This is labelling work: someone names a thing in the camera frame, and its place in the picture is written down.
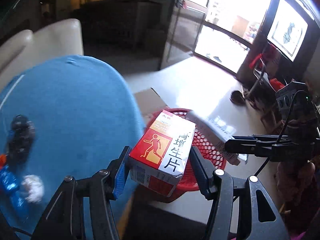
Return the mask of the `person's right hand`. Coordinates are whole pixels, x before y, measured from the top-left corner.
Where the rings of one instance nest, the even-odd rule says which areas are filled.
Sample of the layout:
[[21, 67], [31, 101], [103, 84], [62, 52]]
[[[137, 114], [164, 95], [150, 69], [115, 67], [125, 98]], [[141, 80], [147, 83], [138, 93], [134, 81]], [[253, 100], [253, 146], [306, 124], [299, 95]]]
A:
[[278, 164], [277, 189], [285, 202], [299, 203], [303, 191], [311, 184], [315, 174], [315, 165], [307, 161], [301, 167], [294, 162], [282, 161]]

